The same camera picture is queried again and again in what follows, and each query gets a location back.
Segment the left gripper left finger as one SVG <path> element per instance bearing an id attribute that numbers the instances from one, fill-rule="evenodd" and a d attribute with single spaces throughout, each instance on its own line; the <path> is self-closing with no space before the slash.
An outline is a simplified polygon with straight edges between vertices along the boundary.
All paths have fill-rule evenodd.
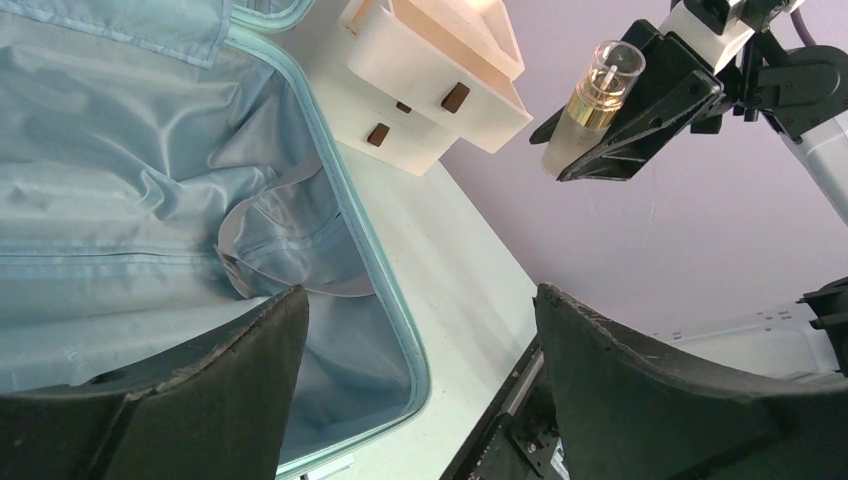
<path id="1" fill-rule="evenodd" d="M 77 386 L 1 398 L 5 479 L 271 479 L 309 325 L 295 286 Z"/>

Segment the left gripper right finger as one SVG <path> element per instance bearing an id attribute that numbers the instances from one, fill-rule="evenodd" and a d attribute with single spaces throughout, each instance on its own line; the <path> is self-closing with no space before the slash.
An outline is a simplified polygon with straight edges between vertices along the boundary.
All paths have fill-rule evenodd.
<path id="1" fill-rule="evenodd" d="M 574 479 L 843 479 L 847 390 L 699 358 L 542 284 L 534 300 Z"/>

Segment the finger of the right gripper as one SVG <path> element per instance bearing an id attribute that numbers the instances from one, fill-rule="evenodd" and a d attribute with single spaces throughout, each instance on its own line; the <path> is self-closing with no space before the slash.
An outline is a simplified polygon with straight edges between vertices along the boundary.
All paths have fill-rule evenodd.
<path id="1" fill-rule="evenodd" d="M 556 130 L 556 127 L 565 111 L 566 107 L 561 107 L 547 120 L 545 120 L 540 126 L 538 126 L 530 135 L 529 143 L 531 145 L 542 145 L 548 143 L 551 140 Z"/>
<path id="2" fill-rule="evenodd" d="M 644 54 L 646 69 L 599 144 L 562 168 L 560 182 L 629 180 L 676 135 L 726 101 L 724 72 L 679 35 L 637 20 L 623 40 Z"/>

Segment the small bottle with gold cap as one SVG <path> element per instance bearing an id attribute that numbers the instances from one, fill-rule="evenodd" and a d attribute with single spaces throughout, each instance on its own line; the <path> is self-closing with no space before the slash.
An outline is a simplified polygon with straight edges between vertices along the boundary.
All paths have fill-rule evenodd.
<path id="1" fill-rule="evenodd" d="M 624 41 L 604 41 L 593 51 L 542 156 L 544 171 L 553 177 L 597 146 L 644 71 L 646 60 Z"/>

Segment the cream plastic drawer cabinet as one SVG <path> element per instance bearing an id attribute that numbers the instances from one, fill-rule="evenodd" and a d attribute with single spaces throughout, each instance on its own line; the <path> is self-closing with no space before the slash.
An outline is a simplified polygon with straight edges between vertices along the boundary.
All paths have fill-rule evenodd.
<path id="1" fill-rule="evenodd" d="M 351 1 L 307 75 L 335 140 L 412 175 L 458 140 L 495 153 L 532 117 L 501 1 Z"/>

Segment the light blue ribbed suitcase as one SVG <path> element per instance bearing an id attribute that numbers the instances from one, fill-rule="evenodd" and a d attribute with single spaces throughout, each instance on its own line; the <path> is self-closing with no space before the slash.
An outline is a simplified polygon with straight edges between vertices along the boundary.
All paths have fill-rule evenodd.
<path id="1" fill-rule="evenodd" d="M 1 398 L 77 386 L 292 287 L 309 325 L 276 474 L 425 405 L 388 260 L 298 63 L 307 1 L 1 5 Z"/>

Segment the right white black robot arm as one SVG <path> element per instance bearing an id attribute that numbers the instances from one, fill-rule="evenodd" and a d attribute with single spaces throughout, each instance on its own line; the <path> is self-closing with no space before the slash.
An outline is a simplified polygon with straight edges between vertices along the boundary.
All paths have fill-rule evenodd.
<path id="1" fill-rule="evenodd" d="M 796 1 L 675 1 L 599 44 L 565 106 L 531 135 L 555 180 L 626 181 L 684 130 L 764 118 L 847 214 L 847 55 L 811 39 Z"/>

